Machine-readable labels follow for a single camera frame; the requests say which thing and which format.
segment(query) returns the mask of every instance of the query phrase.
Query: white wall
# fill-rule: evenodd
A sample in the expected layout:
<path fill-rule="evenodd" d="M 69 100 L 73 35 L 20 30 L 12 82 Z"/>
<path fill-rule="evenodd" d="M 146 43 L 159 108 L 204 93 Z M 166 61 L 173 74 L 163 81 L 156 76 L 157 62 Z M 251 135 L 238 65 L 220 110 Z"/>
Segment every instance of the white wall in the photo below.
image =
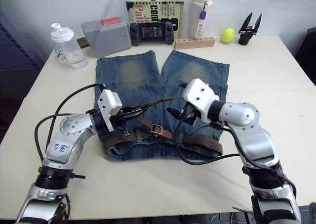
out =
<path fill-rule="evenodd" d="M 190 0 L 185 0 L 184 37 L 189 30 L 189 5 Z M 83 22 L 114 16 L 128 20 L 125 0 L 0 0 L 0 8 L 34 43 L 43 60 L 54 46 L 49 37 L 53 22 L 69 26 L 79 38 Z M 316 27 L 316 0 L 214 0 L 206 33 L 220 35 L 227 27 L 237 31 L 251 11 L 253 21 L 263 13 L 258 34 L 280 35 L 294 55 L 307 29 Z"/>

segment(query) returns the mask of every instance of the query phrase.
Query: belt buckle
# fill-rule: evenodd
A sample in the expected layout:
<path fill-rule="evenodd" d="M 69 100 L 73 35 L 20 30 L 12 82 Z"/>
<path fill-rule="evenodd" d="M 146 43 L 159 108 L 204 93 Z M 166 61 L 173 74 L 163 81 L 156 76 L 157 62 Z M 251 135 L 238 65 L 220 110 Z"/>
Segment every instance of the belt buckle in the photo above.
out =
<path fill-rule="evenodd" d="M 160 131 L 159 131 L 159 132 L 155 132 L 155 131 L 154 131 L 155 129 L 153 129 L 152 131 L 149 131 L 149 132 L 150 132 L 150 133 L 153 133 L 154 136 L 157 136 L 157 135 L 162 136 L 163 127 L 160 126 L 160 125 L 158 125 L 158 124 L 153 124 L 153 128 L 154 128 L 154 126 L 155 126 L 155 127 L 158 127 L 158 128 L 160 129 Z"/>

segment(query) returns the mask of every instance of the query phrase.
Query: wooden block holder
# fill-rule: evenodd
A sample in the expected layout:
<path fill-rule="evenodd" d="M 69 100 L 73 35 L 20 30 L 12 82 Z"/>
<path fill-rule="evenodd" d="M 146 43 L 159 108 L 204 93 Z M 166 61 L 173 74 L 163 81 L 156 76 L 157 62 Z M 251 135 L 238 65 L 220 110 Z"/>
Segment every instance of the wooden block holder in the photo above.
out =
<path fill-rule="evenodd" d="M 202 39 L 177 39 L 174 41 L 175 49 L 213 47 L 214 44 L 215 38 L 213 36 L 205 36 Z"/>

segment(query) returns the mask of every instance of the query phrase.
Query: red label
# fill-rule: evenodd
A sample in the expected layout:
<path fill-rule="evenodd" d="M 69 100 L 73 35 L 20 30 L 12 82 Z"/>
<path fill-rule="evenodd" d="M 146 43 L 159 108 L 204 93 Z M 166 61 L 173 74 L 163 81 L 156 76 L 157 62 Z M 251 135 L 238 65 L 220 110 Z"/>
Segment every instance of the red label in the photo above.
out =
<path fill-rule="evenodd" d="M 102 26 L 113 25 L 113 24 L 119 23 L 120 19 L 118 17 L 114 17 L 114 18 L 110 18 L 110 19 L 101 20 L 100 22 L 101 22 Z"/>

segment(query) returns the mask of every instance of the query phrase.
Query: shaker bottle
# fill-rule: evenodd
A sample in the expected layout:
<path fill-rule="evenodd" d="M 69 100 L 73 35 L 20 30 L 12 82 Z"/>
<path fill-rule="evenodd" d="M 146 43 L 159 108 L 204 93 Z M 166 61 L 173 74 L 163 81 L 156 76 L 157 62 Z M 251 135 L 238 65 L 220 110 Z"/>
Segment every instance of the shaker bottle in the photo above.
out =
<path fill-rule="evenodd" d="M 74 32 L 68 27 L 61 27 L 59 23 L 51 25 L 53 31 L 50 38 L 57 43 L 63 55 L 68 59 L 74 68 L 83 68 L 87 65 L 88 59 L 83 54 Z"/>
<path fill-rule="evenodd" d="M 213 0 L 191 0 L 191 12 L 190 12 L 190 33 L 189 38 L 194 39 L 196 36 L 196 32 L 198 29 L 198 24 L 200 20 L 201 12 L 205 12 L 205 16 L 203 18 L 204 22 L 207 22 L 207 18 L 209 15 L 209 9 L 213 3 Z"/>

